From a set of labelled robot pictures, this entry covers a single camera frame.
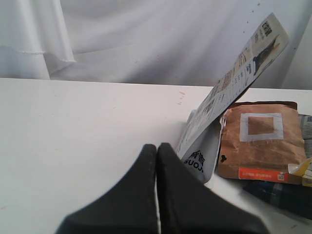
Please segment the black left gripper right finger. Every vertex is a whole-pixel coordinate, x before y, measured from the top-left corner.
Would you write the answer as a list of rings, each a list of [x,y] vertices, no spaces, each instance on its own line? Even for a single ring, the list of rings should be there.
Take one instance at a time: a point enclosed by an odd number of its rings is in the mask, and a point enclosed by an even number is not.
[[[196,179],[169,143],[156,156],[156,187],[163,234],[266,234],[262,220],[227,202]]]

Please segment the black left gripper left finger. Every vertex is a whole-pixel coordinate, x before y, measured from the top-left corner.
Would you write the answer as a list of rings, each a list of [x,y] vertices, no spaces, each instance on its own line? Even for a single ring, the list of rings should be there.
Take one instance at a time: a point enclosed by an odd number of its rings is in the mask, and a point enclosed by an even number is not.
[[[156,234],[157,149],[145,144],[136,161],[106,194],[68,215],[58,234]]]

